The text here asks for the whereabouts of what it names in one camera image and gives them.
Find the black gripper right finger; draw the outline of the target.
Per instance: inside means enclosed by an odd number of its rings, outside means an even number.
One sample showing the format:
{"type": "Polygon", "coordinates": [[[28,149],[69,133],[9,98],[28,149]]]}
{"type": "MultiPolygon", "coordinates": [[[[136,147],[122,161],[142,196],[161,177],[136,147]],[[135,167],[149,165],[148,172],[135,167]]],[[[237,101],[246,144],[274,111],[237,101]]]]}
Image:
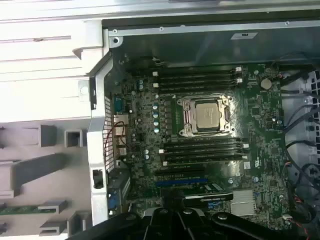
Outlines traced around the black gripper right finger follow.
{"type": "Polygon", "coordinates": [[[228,212],[210,219],[193,208],[177,212],[187,240],[309,240],[309,236],[272,230],[228,212]]]}

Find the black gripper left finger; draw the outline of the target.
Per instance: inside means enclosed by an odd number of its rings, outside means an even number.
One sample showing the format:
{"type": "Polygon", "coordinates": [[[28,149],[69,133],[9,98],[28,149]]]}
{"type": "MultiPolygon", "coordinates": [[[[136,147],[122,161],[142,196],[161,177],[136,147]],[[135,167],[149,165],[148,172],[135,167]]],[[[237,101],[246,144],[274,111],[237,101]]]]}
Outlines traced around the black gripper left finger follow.
{"type": "Polygon", "coordinates": [[[79,232],[70,240],[171,240],[174,211],[150,208],[144,217],[127,212],[79,232]]]}

